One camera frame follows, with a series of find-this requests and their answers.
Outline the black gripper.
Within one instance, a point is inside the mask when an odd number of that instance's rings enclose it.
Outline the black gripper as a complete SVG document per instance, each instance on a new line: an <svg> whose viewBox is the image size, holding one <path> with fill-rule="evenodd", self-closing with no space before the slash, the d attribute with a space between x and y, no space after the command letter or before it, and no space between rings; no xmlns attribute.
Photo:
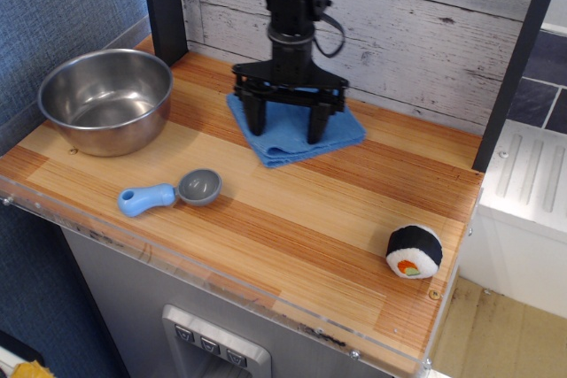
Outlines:
<svg viewBox="0 0 567 378"><path fill-rule="evenodd" d="M313 60L315 40L310 37L284 43L271 39L272 58L233 66L235 95L241 99L245 119L254 135L266 124L266 101L312 106L307 142L320 142L332 112L345 109L348 81L319 67Z"/></svg>

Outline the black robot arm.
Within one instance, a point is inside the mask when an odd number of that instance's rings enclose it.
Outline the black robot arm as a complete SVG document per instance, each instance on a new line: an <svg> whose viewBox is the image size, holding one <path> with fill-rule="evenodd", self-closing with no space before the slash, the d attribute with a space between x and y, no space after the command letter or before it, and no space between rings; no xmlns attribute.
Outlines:
<svg viewBox="0 0 567 378"><path fill-rule="evenodd" d="M307 142L321 140L329 116L345 108L348 81L319 67L313 60L315 22L343 28L325 13L330 0L266 0L270 12L268 39L271 59L233 66L235 95L254 135L266 125L267 103L310 109Z"/></svg>

